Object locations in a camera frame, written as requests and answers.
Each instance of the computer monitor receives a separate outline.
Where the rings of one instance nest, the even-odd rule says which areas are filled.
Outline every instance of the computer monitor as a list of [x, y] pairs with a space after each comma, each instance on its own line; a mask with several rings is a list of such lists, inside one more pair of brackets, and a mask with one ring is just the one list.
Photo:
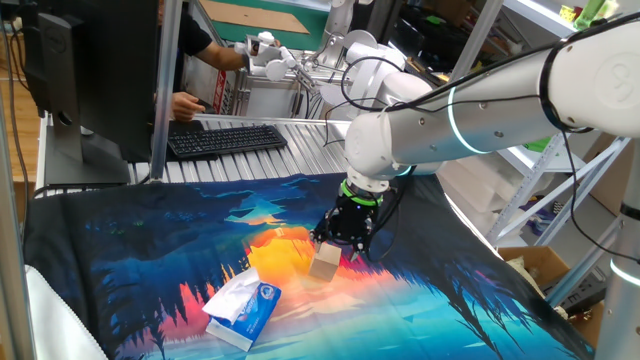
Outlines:
[[158, 0], [23, 0], [18, 15], [29, 90], [53, 118], [45, 183], [128, 183], [120, 147], [150, 156]]

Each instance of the white cloth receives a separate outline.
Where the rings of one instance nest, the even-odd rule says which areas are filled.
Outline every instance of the white cloth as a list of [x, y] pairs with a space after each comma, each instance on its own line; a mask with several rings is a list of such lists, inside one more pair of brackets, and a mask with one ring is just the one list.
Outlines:
[[35, 268], [26, 265], [38, 360], [107, 360], [98, 342]]

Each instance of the black shirt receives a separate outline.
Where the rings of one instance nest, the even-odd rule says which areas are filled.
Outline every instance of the black shirt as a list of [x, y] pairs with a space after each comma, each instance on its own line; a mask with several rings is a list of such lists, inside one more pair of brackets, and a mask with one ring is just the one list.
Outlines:
[[[179, 92], [182, 72], [184, 71], [184, 55], [194, 56], [206, 49], [212, 40], [209, 34], [200, 28], [191, 15], [182, 12], [180, 19], [180, 34], [178, 35], [178, 58], [176, 59], [176, 73], [173, 78], [173, 92]], [[158, 54], [160, 53], [160, 41], [158, 41]]]

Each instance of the colorful tablecloth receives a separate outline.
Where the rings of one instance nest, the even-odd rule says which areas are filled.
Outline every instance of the colorful tablecloth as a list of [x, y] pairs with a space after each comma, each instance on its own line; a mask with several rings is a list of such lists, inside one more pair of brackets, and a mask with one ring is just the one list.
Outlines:
[[[373, 256], [310, 278], [308, 230], [344, 175], [156, 184], [31, 206], [26, 262], [115, 359], [590, 359], [592, 348], [412, 179]], [[205, 332], [204, 303], [257, 268], [282, 298], [245, 353]]]

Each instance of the wooden cube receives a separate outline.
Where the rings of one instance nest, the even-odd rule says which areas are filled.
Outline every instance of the wooden cube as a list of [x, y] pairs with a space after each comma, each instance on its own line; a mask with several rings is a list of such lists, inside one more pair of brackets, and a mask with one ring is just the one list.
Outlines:
[[320, 249], [313, 256], [311, 267], [309, 268], [309, 276], [331, 281], [336, 271], [338, 271], [342, 249], [327, 243], [316, 246], [320, 246]]

